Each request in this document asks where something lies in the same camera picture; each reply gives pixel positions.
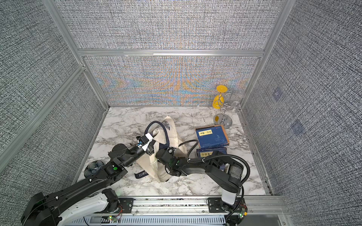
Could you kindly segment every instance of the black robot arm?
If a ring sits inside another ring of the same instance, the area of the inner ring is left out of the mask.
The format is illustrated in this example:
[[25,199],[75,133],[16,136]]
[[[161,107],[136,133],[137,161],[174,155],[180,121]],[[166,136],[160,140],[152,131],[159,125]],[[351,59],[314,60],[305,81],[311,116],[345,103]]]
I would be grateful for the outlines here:
[[[137,137],[137,139],[138,143],[133,145],[132,148],[127,148],[124,144],[114,146],[112,151],[108,153],[111,161],[102,166],[94,175],[49,195],[44,196],[42,192],[34,195],[29,200],[24,214],[21,217],[22,225],[64,225],[64,218],[69,218],[70,215],[66,210],[94,192],[119,181],[127,173],[125,167],[132,165],[132,163],[145,153],[152,154],[150,151],[152,148],[147,149],[149,142],[152,140],[152,136],[147,134],[142,137]],[[106,199],[105,205],[101,210],[106,210],[109,213],[118,210],[119,200],[112,189],[103,190],[99,198]]]
[[[237,208],[235,198],[240,193],[243,183],[250,175],[248,163],[239,156],[223,154],[214,151],[211,156],[205,158],[190,159],[175,157],[168,149],[161,149],[157,152],[156,158],[169,170],[173,176],[187,176],[189,174],[207,174],[213,179],[222,190],[221,206],[226,211]],[[246,176],[242,178],[243,165],[235,161],[241,161],[247,170]],[[228,168],[221,170],[220,166],[228,164]]]

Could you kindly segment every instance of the aluminum frame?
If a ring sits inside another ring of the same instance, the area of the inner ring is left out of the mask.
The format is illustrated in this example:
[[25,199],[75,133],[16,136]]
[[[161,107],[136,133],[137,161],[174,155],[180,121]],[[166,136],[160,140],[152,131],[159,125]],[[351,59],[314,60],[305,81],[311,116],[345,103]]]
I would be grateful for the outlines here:
[[80,56],[264,56],[264,50],[115,50],[78,49]]
[[243,127],[244,133],[246,135],[246,139],[248,141],[248,145],[250,147],[251,154],[253,155],[253,159],[254,159],[256,168],[258,169],[259,176],[260,176],[261,182],[263,184],[265,193],[273,195],[274,190],[270,184],[268,173],[267,173],[267,171],[265,169],[265,165],[261,159],[260,153],[259,153],[256,143],[254,141],[253,135],[251,134],[249,124],[245,119],[244,112],[241,110],[239,112],[238,116],[239,116],[241,126]]
[[212,107],[212,105],[111,105],[109,107]]
[[56,3],[54,0],[43,0],[43,3],[45,7],[48,9],[49,14],[53,18],[53,21],[55,22],[56,26],[58,27],[60,33],[62,34],[63,38],[65,39],[69,49],[73,53],[74,58],[77,60],[78,64],[82,64],[86,68],[86,77],[87,80],[92,87],[94,93],[98,97],[99,102],[101,102],[103,108],[107,110],[109,108],[109,103],[107,101],[106,96],[104,95],[101,87],[99,86],[99,83],[97,82],[96,78],[94,77],[93,73],[91,73],[90,68],[86,64],[86,62],[83,60],[83,58],[78,53],[78,45],[75,42],[71,32],[69,31],[69,28],[67,24],[65,23],[63,16],[61,15]]
[[99,131],[101,130],[101,127],[102,127],[102,125],[103,125],[104,119],[105,119],[106,116],[107,116],[107,113],[108,113],[108,110],[105,110],[105,112],[103,113],[102,119],[101,119],[101,121],[99,122],[99,125],[98,125],[98,127],[97,127],[97,130],[96,130],[96,132],[95,132],[95,134],[94,134],[94,136],[93,136],[93,139],[92,139],[92,141],[91,141],[91,143],[90,143],[90,145],[89,145],[89,147],[88,147],[88,149],[87,149],[87,152],[85,153],[85,156],[84,156],[84,158],[83,158],[83,160],[82,160],[82,163],[80,164],[80,167],[79,167],[79,169],[78,169],[78,171],[77,171],[77,174],[75,175],[75,177],[74,177],[74,179],[73,179],[72,184],[75,184],[75,183],[77,182],[77,180],[78,180],[78,178],[79,178],[79,175],[80,175],[81,172],[83,171],[84,164],[85,164],[85,162],[86,162],[87,159],[88,159],[88,156],[89,156],[89,154],[90,154],[90,152],[91,152],[91,149],[92,149],[92,147],[93,147],[94,142],[96,141],[96,138],[97,138],[97,136],[98,136],[98,133],[99,133]]
[[39,125],[44,121],[54,106],[63,97],[73,82],[85,70],[83,65],[79,65],[71,75],[58,87],[53,95],[44,103],[44,105],[27,122],[24,128],[11,140],[11,142],[0,153],[0,173],[6,168],[8,163],[15,157],[30,136],[35,132]]
[[294,226],[290,214],[278,214],[278,218],[281,226]]
[[[210,213],[207,199],[221,196],[119,196],[134,198],[132,212],[124,215],[225,215]],[[247,195],[244,196],[249,214],[289,215],[282,196]]]
[[274,24],[274,27],[271,31],[271,34],[269,36],[269,39],[265,45],[265,54],[264,56],[260,59],[260,61],[257,63],[254,73],[251,76],[246,89],[245,89],[245,97],[243,98],[242,102],[241,102],[241,108],[245,107],[246,102],[248,101],[248,98],[251,94],[251,92],[253,91],[253,88],[256,84],[256,81],[258,80],[263,67],[265,66],[266,61],[268,60],[268,57],[274,47],[275,42],[277,41],[279,34],[285,24],[285,21],[287,20],[289,13],[294,5],[296,0],[285,0],[282,9],[279,12],[277,21]]

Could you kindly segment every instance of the mounting plate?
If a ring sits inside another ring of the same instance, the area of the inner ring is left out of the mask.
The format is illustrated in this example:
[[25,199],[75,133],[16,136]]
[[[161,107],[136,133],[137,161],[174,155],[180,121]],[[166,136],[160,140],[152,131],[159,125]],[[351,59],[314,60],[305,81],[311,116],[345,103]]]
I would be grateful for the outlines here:
[[[221,208],[221,197],[219,198],[208,198],[207,203],[209,206],[210,213],[229,213]],[[240,202],[240,198],[235,199],[235,203],[238,204]],[[235,212],[240,212],[240,207],[237,208]]]
[[[119,203],[122,206],[122,213],[131,213],[132,212],[133,198],[119,198]],[[108,212],[107,211],[101,211],[101,212],[98,212],[98,213],[108,213]]]

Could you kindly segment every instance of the yellow label on book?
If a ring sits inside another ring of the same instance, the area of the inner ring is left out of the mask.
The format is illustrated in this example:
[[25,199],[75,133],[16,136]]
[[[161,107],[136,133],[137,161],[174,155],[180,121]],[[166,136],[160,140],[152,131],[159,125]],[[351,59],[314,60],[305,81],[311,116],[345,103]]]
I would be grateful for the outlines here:
[[202,152],[202,153],[200,153],[200,157],[207,157],[209,155],[212,155],[212,152]]
[[208,135],[208,134],[212,134],[211,129],[199,132],[199,136]]

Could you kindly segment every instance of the stacked books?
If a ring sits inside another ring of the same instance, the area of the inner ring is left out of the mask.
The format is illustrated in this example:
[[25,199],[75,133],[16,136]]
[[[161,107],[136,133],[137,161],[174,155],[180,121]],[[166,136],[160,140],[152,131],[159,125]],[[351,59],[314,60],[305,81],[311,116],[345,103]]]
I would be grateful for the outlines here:
[[213,125],[201,127],[196,128],[195,131],[200,146],[200,149],[196,150],[198,158],[212,155],[215,151],[227,154],[226,146],[229,145],[229,138],[227,137],[224,126]]
[[201,149],[218,148],[229,145],[229,138],[223,125],[201,127],[195,130]]

